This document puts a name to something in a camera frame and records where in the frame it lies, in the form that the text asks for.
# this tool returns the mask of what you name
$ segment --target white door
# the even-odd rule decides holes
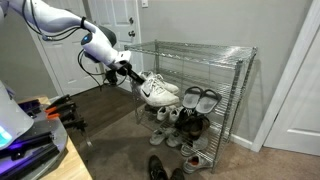
[[[320,155],[319,31],[264,146]]]
[[[52,7],[70,10],[81,17],[86,16],[82,0],[44,0],[44,2]],[[87,31],[80,29],[62,41],[40,40],[63,94],[74,95],[98,86],[78,65],[78,53],[82,50],[80,42],[86,34]],[[83,57],[82,62],[87,71],[100,73],[99,64],[93,63],[86,57]],[[102,76],[94,77],[100,84],[102,83]]]
[[[114,46],[116,50],[123,51],[124,45],[140,43],[136,0],[89,0],[88,3],[94,23],[116,34],[117,44]],[[143,67],[141,53],[133,53],[130,63],[134,71],[141,71]],[[118,77],[118,83],[122,79],[123,77]],[[131,90],[129,81],[120,87]]]

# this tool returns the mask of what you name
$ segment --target metal wire shelf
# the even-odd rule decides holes
[[[189,146],[196,154],[213,162],[212,172],[214,172],[216,163],[230,140],[257,48],[154,41],[125,46],[125,49],[154,55],[152,71],[160,73],[166,82],[180,88],[178,95],[180,100],[183,100],[185,90],[191,86],[212,89],[221,94],[222,100],[207,115],[210,117],[211,125],[206,131],[208,137],[206,149],[198,151]],[[139,92],[133,91],[133,97],[135,102],[141,101]],[[138,124],[150,130],[173,126],[168,121],[156,123],[156,116],[144,111],[144,108],[136,109],[136,117]],[[191,144],[190,139],[186,137],[183,139],[185,145]]]

